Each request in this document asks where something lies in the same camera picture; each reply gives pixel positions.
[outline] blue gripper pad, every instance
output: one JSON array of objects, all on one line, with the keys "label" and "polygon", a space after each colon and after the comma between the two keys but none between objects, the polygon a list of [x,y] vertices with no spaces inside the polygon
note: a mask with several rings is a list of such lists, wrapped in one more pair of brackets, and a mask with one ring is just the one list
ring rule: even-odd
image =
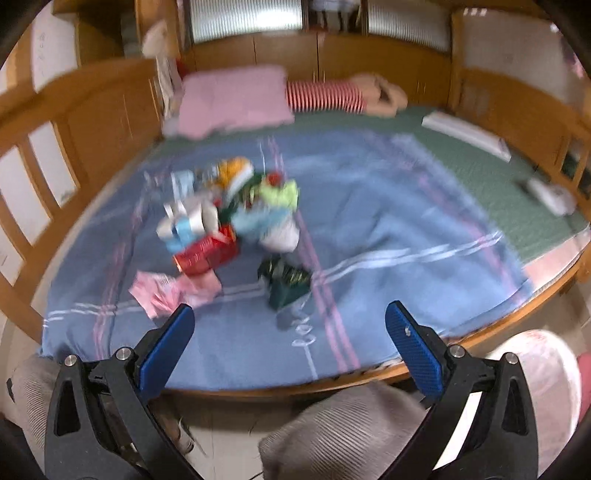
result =
[{"label": "blue gripper pad", "polygon": [[428,398],[443,395],[442,366],[417,331],[418,325],[399,301],[386,309],[386,330],[417,388]]},{"label": "blue gripper pad", "polygon": [[[194,330],[193,309],[188,305],[181,305],[161,329],[151,330],[140,341],[138,347],[143,344],[148,349],[145,358],[141,359],[136,375],[139,396],[144,402],[160,395]],[[154,338],[145,342],[152,332],[155,333]]]}]

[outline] metal screw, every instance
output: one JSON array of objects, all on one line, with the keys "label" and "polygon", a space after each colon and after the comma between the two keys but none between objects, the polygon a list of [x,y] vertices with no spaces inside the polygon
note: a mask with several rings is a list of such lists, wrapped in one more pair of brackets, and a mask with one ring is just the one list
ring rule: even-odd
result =
[{"label": "metal screw", "polygon": [[76,363],[77,360],[78,360],[78,357],[76,355],[68,355],[66,357],[66,359],[64,360],[64,364],[67,367],[71,367],[72,365],[74,365]]},{"label": "metal screw", "polygon": [[118,360],[127,360],[131,356],[131,348],[124,346],[123,348],[117,350],[115,355],[117,356]]},{"label": "metal screw", "polygon": [[519,361],[519,359],[517,358],[517,355],[514,354],[513,352],[506,353],[505,360],[507,360],[511,365],[515,365]]},{"label": "metal screw", "polygon": [[466,351],[460,345],[452,345],[449,348],[449,353],[453,358],[462,358],[466,354]]}]

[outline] cabinet door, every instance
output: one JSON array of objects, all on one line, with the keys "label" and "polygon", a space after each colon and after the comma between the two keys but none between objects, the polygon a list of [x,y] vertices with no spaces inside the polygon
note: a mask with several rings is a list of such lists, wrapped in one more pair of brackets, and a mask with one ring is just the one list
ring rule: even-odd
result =
[{"label": "cabinet door", "polygon": [[422,52],[421,47],[388,37],[318,34],[320,77],[377,73],[400,86],[409,101],[418,98]]},{"label": "cabinet door", "polygon": [[255,43],[252,35],[221,38],[198,43],[183,58],[197,71],[254,65]]},{"label": "cabinet door", "polygon": [[255,35],[257,64],[283,65],[290,80],[318,78],[316,33]]},{"label": "cabinet door", "polygon": [[435,51],[424,50],[418,81],[419,103],[438,107],[446,106],[451,74],[451,57]]}]

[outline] green mattress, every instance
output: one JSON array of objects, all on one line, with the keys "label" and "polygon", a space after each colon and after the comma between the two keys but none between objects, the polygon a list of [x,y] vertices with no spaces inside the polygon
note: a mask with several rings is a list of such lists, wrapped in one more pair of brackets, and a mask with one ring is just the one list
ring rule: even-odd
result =
[{"label": "green mattress", "polygon": [[[511,162],[506,163],[476,147],[423,128],[421,121],[431,111],[430,108],[410,107],[392,119],[343,112],[307,113],[297,115],[292,125],[213,135],[201,142],[219,142],[227,137],[256,137],[275,132],[333,128],[411,133],[455,174],[488,211],[491,220],[505,233],[523,263],[543,255],[587,227],[587,220],[579,212],[569,217],[557,218],[524,192],[522,184],[532,176],[539,175],[524,157],[513,152]],[[181,138],[165,140],[151,151],[149,158],[168,156],[189,149],[195,143]]]}]

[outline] striped fabric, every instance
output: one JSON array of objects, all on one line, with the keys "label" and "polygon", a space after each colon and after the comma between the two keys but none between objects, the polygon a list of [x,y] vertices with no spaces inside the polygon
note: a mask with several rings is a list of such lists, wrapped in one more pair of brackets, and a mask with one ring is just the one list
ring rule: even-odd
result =
[{"label": "striped fabric", "polygon": [[293,112],[344,110],[362,113],[365,110],[361,90],[347,80],[287,82],[286,95]]}]

